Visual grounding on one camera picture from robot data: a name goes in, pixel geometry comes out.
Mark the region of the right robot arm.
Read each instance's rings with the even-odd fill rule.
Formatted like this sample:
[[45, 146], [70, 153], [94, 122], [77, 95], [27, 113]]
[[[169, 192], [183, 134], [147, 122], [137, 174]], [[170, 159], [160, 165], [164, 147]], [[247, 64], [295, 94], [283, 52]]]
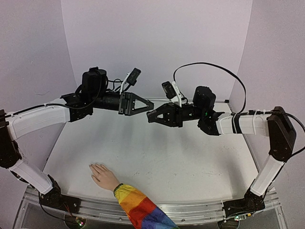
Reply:
[[197, 120], [197, 126], [207, 135], [262, 135], [269, 138], [269, 155], [249, 188], [251, 194], [262, 196], [284, 164], [292, 157], [296, 131], [282, 107], [277, 106], [270, 112], [216, 112], [216, 96], [209, 87], [198, 86], [191, 104], [174, 101], [174, 94], [179, 92], [178, 88], [164, 84], [163, 89], [170, 102], [148, 112], [149, 123], [182, 127], [185, 121]]

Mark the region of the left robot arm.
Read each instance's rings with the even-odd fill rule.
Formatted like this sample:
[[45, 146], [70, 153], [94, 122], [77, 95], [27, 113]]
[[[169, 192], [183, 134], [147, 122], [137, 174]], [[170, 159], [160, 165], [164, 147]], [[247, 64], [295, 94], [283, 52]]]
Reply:
[[72, 123], [93, 114], [93, 110], [116, 111], [120, 115], [133, 116], [154, 108], [154, 104], [127, 90], [134, 86], [141, 71], [137, 68], [127, 74], [119, 91], [108, 88], [107, 72], [92, 67], [82, 75], [82, 83], [73, 93], [61, 96], [46, 104], [21, 111], [0, 112], [0, 166], [17, 178], [32, 185], [53, 208], [64, 205], [61, 189], [51, 176], [30, 165], [19, 152], [17, 139], [56, 124]]

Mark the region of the rainbow sleeve forearm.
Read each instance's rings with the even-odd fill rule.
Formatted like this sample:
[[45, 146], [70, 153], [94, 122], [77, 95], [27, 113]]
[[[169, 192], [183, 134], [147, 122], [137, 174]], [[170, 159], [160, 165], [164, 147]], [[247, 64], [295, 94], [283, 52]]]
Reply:
[[179, 228], [159, 207], [138, 189], [121, 183], [114, 196], [136, 229]]

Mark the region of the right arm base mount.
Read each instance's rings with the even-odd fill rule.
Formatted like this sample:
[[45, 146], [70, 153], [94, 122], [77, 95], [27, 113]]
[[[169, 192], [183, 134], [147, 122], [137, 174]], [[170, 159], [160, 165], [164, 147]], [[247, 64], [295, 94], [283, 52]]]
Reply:
[[225, 218], [232, 219], [237, 216], [253, 214], [257, 211], [264, 210], [264, 198], [267, 194], [267, 189], [263, 194], [256, 195], [250, 188], [246, 191], [241, 199], [229, 200], [223, 203], [222, 210], [224, 210]]

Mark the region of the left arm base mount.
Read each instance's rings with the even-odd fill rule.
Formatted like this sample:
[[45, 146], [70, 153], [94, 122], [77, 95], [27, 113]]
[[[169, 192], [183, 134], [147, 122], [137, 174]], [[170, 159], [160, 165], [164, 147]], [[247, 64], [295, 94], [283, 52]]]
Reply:
[[70, 213], [78, 213], [80, 210], [81, 199], [67, 196], [61, 193], [58, 183], [49, 177], [52, 183], [52, 189], [46, 194], [40, 194], [39, 201], [43, 206], [67, 211]]

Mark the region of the mannequin hand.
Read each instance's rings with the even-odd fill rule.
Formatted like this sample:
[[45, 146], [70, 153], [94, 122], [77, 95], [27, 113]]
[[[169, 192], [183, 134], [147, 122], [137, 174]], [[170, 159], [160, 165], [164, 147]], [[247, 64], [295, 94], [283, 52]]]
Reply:
[[99, 187], [109, 191], [114, 191], [120, 185], [120, 182], [114, 173], [104, 165], [91, 164], [89, 165], [89, 168], [92, 173], [91, 177], [93, 181]]

